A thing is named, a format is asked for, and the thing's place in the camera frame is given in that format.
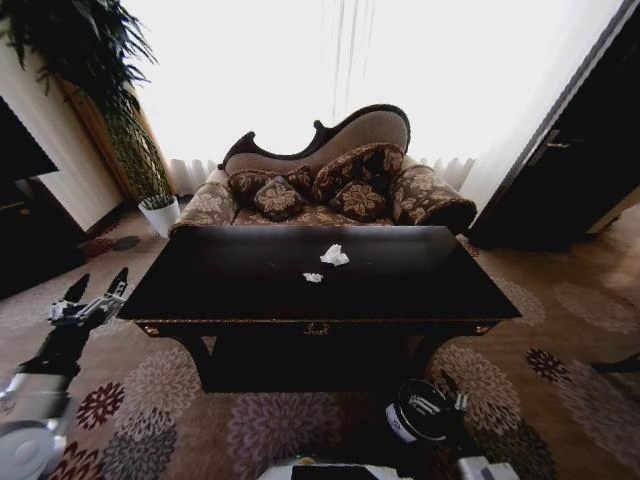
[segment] table leg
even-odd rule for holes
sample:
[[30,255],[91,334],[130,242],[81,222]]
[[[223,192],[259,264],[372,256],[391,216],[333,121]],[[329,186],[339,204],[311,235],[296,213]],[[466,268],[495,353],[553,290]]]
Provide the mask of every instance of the table leg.
[[449,327],[440,332],[425,336],[413,352],[409,366],[409,376],[422,378],[431,357],[433,357],[433,354],[436,353],[436,350],[438,350],[444,342],[456,337],[475,336],[478,334],[478,331],[474,327],[464,325],[461,327]]
[[198,375],[200,376],[200,383],[202,384],[202,390],[207,393],[214,392],[213,380],[215,379],[214,373],[214,352],[209,353],[207,345],[204,343],[201,337],[194,335],[185,336],[172,336],[174,340],[180,342],[184,348],[191,354],[193,363],[196,365]]
[[600,373],[633,373],[640,371],[640,353],[614,363],[592,363],[591,367]]

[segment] paper tissue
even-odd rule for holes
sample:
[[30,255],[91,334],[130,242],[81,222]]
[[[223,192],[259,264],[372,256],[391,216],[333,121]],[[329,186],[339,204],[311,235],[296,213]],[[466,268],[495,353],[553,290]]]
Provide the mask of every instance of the paper tissue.
[[324,263],[332,263],[335,267],[349,263],[349,257],[342,253],[342,246],[335,244],[329,247],[324,255],[320,257],[320,261]]
[[320,283],[322,281],[323,275],[319,273],[303,273],[304,278],[307,279],[307,282]]

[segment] dark door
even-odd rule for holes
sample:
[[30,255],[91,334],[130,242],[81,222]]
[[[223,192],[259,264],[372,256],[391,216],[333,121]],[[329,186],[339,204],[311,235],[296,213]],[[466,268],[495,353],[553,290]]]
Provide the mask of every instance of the dark door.
[[475,243],[566,247],[640,184],[639,34],[637,10],[478,218]]

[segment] drawer handle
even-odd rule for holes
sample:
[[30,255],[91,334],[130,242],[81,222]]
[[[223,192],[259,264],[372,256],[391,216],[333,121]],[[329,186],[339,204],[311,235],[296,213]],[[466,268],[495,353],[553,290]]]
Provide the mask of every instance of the drawer handle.
[[151,336],[155,337],[156,335],[158,335],[160,333],[160,330],[158,330],[156,327],[146,326],[146,327],[144,327],[144,332],[147,335],[151,335]]
[[311,322],[307,325],[307,329],[303,332],[305,335],[329,335],[331,327],[328,323]]

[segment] patterned cushion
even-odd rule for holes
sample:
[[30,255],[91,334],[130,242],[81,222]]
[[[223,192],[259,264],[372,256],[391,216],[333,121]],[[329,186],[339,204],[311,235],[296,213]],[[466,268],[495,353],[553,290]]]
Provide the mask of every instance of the patterned cushion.
[[475,203],[461,197],[425,165],[403,171],[390,193],[392,218],[398,225],[444,225],[458,234],[476,215]]
[[[266,170],[240,170],[229,177],[229,187],[236,193],[238,200],[247,205],[253,202],[256,192],[277,175],[275,172]],[[308,165],[303,165],[280,175],[297,192],[304,196],[309,195],[311,190],[311,168]]]
[[362,180],[349,182],[329,204],[343,215],[358,222],[372,222],[383,215],[385,200]]
[[320,169],[311,195],[315,201],[326,203],[356,179],[364,179],[384,192],[400,170],[403,157],[403,149],[393,143],[370,143],[354,148]]
[[281,175],[256,193],[254,204],[269,220],[281,222],[298,213],[306,201]]
[[229,187],[220,183],[205,183],[171,226],[171,232],[179,227],[230,225],[238,211],[238,205]]
[[359,223],[332,210],[327,205],[308,204],[296,215],[279,223],[274,223],[268,218],[265,218],[255,207],[246,207],[238,212],[238,215],[236,215],[236,218],[233,220],[233,225],[338,227],[342,225],[390,226],[393,225],[393,222],[389,217],[380,217],[372,223]]

